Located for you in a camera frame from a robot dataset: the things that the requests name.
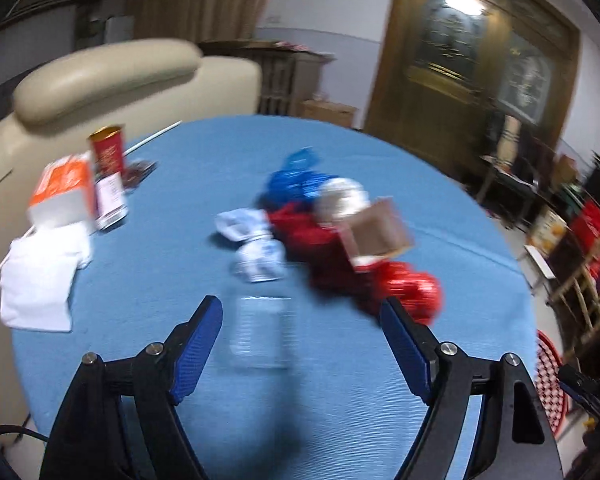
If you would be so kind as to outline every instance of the clear plastic container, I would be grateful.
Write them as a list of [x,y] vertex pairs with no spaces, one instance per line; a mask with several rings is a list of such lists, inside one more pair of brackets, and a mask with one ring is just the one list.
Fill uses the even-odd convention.
[[246,368],[289,368],[294,355],[292,300],[253,292],[234,296],[232,363]]

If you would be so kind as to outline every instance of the doorway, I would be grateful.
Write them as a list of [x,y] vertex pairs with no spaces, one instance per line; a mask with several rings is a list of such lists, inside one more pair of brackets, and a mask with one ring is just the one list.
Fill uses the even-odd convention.
[[365,131],[479,174],[494,110],[555,146],[577,55],[577,30],[535,0],[394,0]]

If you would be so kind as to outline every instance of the sofa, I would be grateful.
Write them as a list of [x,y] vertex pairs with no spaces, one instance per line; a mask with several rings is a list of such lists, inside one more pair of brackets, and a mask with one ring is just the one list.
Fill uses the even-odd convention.
[[[123,124],[129,141],[180,120],[254,114],[260,79],[254,62],[203,57],[192,43],[167,39],[90,48],[32,72],[0,122],[0,261],[29,227],[27,203],[46,164],[84,152],[89,134],[110,124]],[[27,412],[10,330],[0,323],[0,424],[21,424]]]

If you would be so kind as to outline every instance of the metal screw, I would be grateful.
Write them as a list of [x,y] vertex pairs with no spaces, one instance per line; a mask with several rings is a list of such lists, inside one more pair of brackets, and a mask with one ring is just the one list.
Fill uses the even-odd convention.
[[98,360],[98,355],[95,352],[87,352],[82,356],[83,365],[92,365]]
[[149,355],[160,355],[163,350],[164,345],[162,343],[151,343],[144,349]]
[[458,353],[458,347],[453,343],[442,343],[440,345],[440,350],[445,355],[456,355]]
[[504,354],[504,360],[511,366],[518,366],[522,362],[517,355],[512,354],[511,352]]

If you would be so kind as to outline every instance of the ceiling light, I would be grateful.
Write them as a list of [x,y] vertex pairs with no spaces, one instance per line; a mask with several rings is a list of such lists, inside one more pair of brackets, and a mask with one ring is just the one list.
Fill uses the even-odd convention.
[[445,0],[445,3],[469,16],[480,16],[484,10],[484,5],[478,0]]

